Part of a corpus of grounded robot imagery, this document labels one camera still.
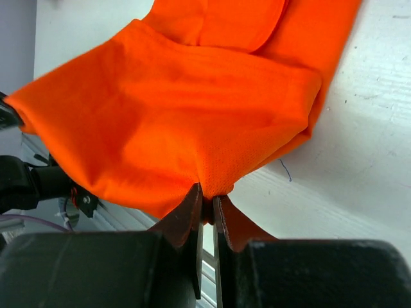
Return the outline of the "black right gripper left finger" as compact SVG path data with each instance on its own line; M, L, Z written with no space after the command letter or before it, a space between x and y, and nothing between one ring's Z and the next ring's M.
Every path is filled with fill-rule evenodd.
M202 188L138 232L24 234L1 253L2 307L194 307Z

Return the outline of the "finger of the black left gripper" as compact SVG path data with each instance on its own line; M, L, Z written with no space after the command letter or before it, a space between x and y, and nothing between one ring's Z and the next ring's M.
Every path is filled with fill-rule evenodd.
M23 126L24 122L18 115L17 111L5 102L5 98L7 97L7 95L3 92L0 92L0 95L0 129L6 130L10 128Z

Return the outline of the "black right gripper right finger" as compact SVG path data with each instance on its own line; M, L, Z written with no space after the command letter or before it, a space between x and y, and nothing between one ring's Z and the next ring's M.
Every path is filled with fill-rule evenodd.
M277 239L213 200L219 307L409 307L400 252L368 239Z

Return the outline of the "orange t shirt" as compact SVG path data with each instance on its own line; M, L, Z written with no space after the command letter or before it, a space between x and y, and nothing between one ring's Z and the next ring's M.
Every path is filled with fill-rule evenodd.
M84 189L163 218L313 133L359 1L155 1L6 98Z

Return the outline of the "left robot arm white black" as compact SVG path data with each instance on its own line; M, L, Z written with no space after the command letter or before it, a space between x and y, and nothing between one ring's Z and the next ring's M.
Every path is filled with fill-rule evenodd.
M98 198L70 179L52 156L35 158L46 165L35 166L15 156L1 156L1 213L31 210L40 201L64 198L87 217L93 217Z

